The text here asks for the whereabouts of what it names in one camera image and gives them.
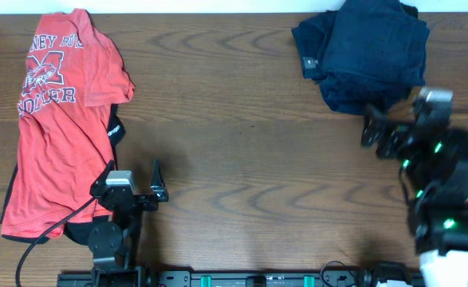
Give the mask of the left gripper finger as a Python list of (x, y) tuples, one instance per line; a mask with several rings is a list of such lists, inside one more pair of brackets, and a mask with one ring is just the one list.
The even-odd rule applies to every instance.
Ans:
[(155, 159), (153, 163), (150, 188), (154, 196), (157, 198), (158, 202), (169, 201), (169, 193), (167, 190), (167, 186), (163, 180), (163, 176), (162, 176), (161, 169), (160, 169), (160, 164), (157, 159)]
[(108, 174), (115, 169), (115, 161), (111, 159), (105, 169), (100, 173), (100, 175), (97, 177), (97, 182), (98, 183), (105, 183), (106, 179), (108, 177)]

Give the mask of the navy blue shorts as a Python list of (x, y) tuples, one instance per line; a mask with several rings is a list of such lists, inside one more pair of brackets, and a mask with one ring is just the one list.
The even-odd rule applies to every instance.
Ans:
[(348, 0), (336, 13), (321, 68), (333, 100), (399, 102), (424, 84), (426, 22), (396, 0)]

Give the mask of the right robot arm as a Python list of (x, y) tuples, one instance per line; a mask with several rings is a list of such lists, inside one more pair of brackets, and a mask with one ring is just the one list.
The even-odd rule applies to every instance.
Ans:
[(416, 100), (412, 121), (366, 108), (361, 143), (401, 162), (407, 224), (426, 286), (468, 286), (468, 130), (450, 125), (452, 104)]

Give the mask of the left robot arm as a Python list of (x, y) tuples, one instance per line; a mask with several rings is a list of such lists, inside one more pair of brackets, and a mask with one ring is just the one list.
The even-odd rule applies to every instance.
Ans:
[(148, 267), (136, 264), (144, 212), (157, 211), (169, 200), (166, 184), (155, 160), (150, 182), (151, 193), (137, 195), (131, 171), (117, 171), (110, 161), (90, 188), (90, 195), (112, 218), (92, 228), (88, 247), (93, 254), (90, 285), (94, 287), (153, 287), (158, 276)]

